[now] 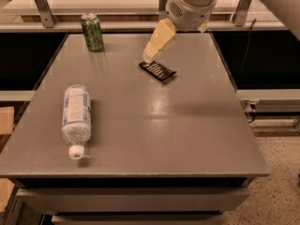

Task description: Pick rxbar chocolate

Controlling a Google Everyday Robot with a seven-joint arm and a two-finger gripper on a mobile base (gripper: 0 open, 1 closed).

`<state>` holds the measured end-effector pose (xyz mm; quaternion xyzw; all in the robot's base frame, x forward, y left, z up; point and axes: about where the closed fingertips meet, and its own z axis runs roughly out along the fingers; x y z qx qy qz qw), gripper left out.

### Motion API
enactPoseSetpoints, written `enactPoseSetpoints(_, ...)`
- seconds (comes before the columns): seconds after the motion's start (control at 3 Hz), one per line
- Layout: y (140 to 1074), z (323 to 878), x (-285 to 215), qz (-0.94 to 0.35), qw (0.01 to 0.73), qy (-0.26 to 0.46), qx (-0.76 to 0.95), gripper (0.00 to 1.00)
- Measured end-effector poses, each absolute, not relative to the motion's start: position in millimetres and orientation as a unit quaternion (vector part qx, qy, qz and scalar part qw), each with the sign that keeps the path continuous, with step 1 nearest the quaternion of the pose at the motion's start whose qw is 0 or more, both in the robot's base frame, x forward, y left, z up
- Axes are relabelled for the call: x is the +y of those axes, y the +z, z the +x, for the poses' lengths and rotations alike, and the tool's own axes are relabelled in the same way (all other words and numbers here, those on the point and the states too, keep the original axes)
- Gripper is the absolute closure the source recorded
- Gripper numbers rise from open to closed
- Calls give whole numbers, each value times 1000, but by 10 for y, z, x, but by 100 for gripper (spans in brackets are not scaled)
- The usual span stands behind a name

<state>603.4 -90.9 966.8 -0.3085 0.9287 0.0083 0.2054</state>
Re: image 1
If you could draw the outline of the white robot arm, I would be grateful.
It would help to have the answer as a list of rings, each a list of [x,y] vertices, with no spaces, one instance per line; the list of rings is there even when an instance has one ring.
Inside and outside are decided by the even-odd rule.
[[[145,46],[142,59],[150,63],[174,43],[178,31],[204,32],[218,0],[167,0],[160,20]],[[239,0],[233,16],[236,26],[246,23],[252,0]],[[300,0],[260,0],[297,38],[300,38]]]

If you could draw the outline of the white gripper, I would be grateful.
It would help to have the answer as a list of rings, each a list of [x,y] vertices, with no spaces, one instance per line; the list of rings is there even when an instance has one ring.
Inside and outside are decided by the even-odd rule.
[[[142,53],[146,63],[154,61],[174,40],[176,28],[179,31],[198,29],[204,33],[208,19],[218,0],[167,0],[166,19],[160,20]]]

